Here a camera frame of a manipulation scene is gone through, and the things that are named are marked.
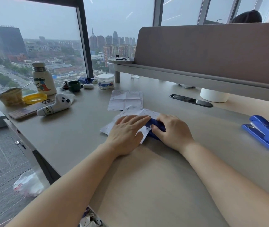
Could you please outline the person's left hand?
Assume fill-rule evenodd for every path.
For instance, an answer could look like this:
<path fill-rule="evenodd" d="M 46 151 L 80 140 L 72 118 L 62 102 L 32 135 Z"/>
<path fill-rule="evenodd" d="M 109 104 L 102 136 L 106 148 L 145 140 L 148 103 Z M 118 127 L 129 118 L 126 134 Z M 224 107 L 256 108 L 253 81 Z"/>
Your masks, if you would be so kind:
<path fill-rule="evenodd" d="M 104 143 L 115 157 L 128 155 L 135 150 L 141 141 L 144 134 L 140 131 L 144 125 L 130 125 L 129 120 L 137 115 L 128 115 L 125 126 L 113 126 Z"/>

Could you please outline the person's right hand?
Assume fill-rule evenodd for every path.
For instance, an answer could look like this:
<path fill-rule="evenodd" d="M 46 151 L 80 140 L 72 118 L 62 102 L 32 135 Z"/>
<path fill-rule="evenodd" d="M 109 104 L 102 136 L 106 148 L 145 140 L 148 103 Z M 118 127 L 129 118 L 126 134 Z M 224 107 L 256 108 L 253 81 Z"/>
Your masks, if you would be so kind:
<path fill-rule="evenodd" d="M 167 134 L 161 141 L 168 147 L 182 154 L 189 145 L 195 144 L 188 125 L 178 117 L 160 114 L 157 120 L 165 125 Z"/>

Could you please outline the small blue stapler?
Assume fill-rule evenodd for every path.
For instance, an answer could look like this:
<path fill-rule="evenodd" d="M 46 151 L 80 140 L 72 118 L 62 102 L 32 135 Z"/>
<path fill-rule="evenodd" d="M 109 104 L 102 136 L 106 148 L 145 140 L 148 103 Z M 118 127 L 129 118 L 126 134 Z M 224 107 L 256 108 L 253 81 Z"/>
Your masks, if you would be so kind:
<path fill-rule="evenodd" d="M 166 128 L 165 128 L 165 125 L 156 120 L 156 119 L 153 119 L 151 118 L 146 124 L 145 124 L 145 127 L 147 128 L 148 130 L 148 134 L 147 134 L 147 137 L 151 137 L 151 138 L 154 138 L 156 140 L 159 140 L 160 139 L 152 132 L 151 130 L 151 125 L 155 125 L 159 130 L 161 130 L 162 132 L 166 132 Z"/>

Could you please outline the white paper sheet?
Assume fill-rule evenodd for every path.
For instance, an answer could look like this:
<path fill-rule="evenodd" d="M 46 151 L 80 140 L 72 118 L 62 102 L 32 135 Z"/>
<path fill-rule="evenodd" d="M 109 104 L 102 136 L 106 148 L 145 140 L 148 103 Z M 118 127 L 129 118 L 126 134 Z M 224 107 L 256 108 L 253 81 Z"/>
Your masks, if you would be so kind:
<path fill-rule="evenodd" d="M 143 108 L 143 93 L 141 91 L 112 91 L 108 111 L 122 111 L 129 106 Z"/>
<path fill-rule="evenodd" d="M 106 126 L 102 127 L 100 129 L 101 133 L 105 133 L 106 135 L 109 135 L 110 130 L 113 128 L 115 122 L 117 119 L 123 116 L 128 115 L 138 115 L 138 116 L 150 116 L 152 119 L 157 119 L 157 117 L 160 115 L 159 112 L 151 111 L 148 109 L 140 109 L 139 107 L 129 106 L 126 109 L 122 110 L 118 115 L 116 115 L 113 120 L 107 124 Z"/>

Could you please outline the person's left forearm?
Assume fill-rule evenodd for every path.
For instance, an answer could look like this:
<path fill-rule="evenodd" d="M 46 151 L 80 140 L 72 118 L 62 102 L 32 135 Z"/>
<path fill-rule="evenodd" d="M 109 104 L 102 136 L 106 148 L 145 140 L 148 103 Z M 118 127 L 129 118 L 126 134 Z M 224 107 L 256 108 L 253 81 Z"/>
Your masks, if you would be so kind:
<path fill-rule="evenodd" d="M 120 155 L 114 145 L 99 145 L 5 227 L 77 227 L 98 185 Z"/>

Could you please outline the white lidded plastic jar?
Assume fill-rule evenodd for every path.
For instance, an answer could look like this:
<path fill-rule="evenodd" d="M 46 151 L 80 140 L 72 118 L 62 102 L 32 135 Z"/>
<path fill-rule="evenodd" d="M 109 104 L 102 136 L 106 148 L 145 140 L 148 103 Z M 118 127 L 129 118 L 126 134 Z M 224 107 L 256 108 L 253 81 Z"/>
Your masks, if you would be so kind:
<path fill-rule="evenodd" d="M 114 88 L 114 75 L 107 73 L 107 74 L 100 74 L 97 76 L 98 80 L 98 88 L 100 90 L 107 90 Z"/>

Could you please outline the blue small box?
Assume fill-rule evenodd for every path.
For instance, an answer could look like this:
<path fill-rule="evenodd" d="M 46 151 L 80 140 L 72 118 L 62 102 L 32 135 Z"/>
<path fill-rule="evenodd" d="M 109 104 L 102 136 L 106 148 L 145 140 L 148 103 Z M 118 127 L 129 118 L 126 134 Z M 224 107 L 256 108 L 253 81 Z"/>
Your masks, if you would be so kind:
<path fill-rule="evenodd" d="M 89 77 L 80 77 L 78 81 L 82 84 L 97 84 L 98 80 L 95 78 L 89 78 Z"/>

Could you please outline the white seal plush toy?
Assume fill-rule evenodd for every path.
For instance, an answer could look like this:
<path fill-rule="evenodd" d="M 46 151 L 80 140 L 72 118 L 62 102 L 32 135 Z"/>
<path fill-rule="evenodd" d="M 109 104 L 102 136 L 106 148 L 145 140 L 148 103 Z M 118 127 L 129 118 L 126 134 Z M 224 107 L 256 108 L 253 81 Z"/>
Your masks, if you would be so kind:
<path fill-rule="evenodd" d="M 75 99 L 75 94 L 63 94 L 57 93 L 55 96 L 55 102 L 48 106 L 45 106 L 39 110 L 37 110 L 38 116 L 47 116 L 59 111 L 66 110 L 71 107 L 73 101 Z"/>

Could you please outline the grey desk shelf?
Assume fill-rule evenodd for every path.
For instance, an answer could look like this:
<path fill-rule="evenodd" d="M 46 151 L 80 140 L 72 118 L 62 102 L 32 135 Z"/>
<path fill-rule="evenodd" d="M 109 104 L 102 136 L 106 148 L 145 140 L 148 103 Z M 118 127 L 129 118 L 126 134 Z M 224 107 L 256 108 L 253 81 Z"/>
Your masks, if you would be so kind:
<path fill-rule="evenodd" d="M 265 83 L 137 65 L 122 58 L 110 58 L 108 63 L 114 64 L 117 72 L 269 101 L 269 84 Z"/>

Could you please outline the white cylindrical cup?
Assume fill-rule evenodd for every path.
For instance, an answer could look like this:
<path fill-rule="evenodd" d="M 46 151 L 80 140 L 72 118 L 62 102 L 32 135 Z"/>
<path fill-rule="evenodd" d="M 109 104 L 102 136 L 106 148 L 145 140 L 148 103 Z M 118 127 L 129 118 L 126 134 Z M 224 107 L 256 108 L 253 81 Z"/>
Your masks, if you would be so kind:
<path fill-rule="evenodd" d="M 202 88 L 200 92 L 200 97 L 202 99 L 205 99 L 207 101 L 214 102 L 214 103 L 225 103 L 227 102 L 229 96 L 230 96 L 229 93 L 209 90 L 205 88 Z"/>

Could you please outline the white cartoon print bottle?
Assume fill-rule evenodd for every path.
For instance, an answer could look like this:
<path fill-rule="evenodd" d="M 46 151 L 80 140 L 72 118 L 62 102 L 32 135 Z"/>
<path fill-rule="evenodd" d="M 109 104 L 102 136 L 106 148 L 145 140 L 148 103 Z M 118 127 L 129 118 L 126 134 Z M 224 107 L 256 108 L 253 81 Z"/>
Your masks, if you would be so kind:
<path fill-rule="evenodd" d="M 57 93 L 55 83 L 51 73 L 47 70 L 44 62 L 35 61 L 33 66 L 33 79 L 38 93 L 44 93 L 51 96 Z"/>

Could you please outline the yellow round lid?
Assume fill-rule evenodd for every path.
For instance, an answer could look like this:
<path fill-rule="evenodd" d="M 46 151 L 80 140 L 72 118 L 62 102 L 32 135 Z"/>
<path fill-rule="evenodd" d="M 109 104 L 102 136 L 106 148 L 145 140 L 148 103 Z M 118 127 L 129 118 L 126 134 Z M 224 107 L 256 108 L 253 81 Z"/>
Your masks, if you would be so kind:
<path fill-rule="evenodd" d="M 44 93 L 34 93 L 30 95 L 26 95 L 22 98 L 23 103 L 31 105 L 35 103 L 40 103 L 47 99 L 47 95 Z"/>

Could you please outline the smartphone with patterned case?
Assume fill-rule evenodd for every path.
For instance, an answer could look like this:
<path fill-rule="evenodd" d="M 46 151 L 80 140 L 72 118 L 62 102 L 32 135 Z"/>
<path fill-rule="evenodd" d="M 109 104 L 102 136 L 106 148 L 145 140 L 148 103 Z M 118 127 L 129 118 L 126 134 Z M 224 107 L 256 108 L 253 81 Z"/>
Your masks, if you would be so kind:
<path fill-rule="evenodd" d="M 11 111 L 8 113 L 8 116 L 10 118 L 15 119 L 16 121 L 21 121 L 21 120 L 24 120 L 26 118 L 36 116 L 37 111 L 39 109 L 41 109 L 45 106 L 49 106 L 49 105 L 53 104 L 54 102 L 55 102 L 54 99 L 46 99 L 46 100 L 43 100 L 42 102 L 31 104 L 31 105 L 28 105 L 26 107 L 17 109 L 15 111 Z"/>

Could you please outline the grey felt desk partition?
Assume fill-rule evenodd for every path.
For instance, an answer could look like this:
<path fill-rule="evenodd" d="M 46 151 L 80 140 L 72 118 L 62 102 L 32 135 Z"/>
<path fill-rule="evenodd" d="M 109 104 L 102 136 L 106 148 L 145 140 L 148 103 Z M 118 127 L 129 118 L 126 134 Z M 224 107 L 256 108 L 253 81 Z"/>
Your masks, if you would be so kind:
<path fill-rule="evenodd" d="M 269 23 L 142 27 L 134 64 L 269 84 Z"/>

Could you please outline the beige instant food cup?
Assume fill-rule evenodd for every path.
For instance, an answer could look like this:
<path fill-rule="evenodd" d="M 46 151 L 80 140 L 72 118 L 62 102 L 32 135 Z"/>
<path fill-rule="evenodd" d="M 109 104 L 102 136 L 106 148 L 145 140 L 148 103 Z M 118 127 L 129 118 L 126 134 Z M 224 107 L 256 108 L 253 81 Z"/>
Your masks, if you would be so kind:
<path fill-rule="evenodd" d="M 11 87 L 0 90 L 0 101 L 7 107 L 23 103 L 22 88 Z"/>

